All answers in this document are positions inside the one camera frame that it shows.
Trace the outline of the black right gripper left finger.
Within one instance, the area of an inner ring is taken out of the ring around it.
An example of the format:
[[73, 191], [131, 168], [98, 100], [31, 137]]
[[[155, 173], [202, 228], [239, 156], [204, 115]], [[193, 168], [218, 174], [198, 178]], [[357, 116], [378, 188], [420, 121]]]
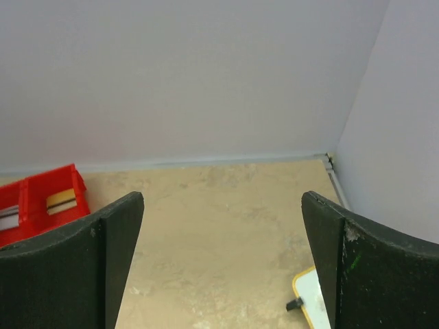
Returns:
[[1, 248], [1, 327], [114, 328], [143, 212], [134, 191]]

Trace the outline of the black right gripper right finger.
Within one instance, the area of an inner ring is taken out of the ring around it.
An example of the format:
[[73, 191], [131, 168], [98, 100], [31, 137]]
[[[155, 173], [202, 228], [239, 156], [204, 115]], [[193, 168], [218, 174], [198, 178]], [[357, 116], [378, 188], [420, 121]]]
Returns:
[[438, 327], [438, 244], [314, 191], [301, 206], [332, 328]]

